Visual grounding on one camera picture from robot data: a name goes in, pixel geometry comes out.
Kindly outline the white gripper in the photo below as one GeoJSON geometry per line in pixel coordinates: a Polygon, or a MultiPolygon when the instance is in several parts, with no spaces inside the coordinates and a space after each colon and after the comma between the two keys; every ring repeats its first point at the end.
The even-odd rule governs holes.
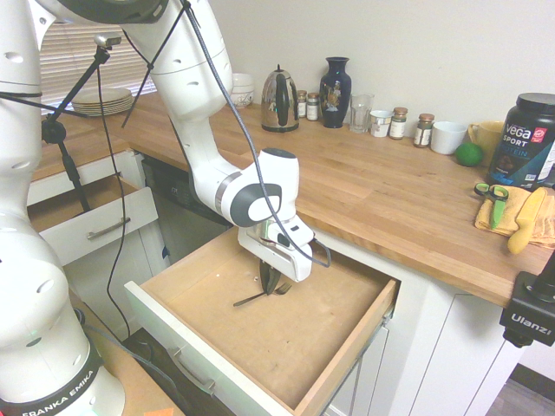
{"type": "Polygon", "coordinates": [[[238,242],[260,259],[260,282],[265,294],[270,295],[276,289],[281,273],[295,282],[302,282],[310,275],[311,260],[295,249],[264,243],[257,237],[252,237],[246,228],[238,229],[238,242]]]}

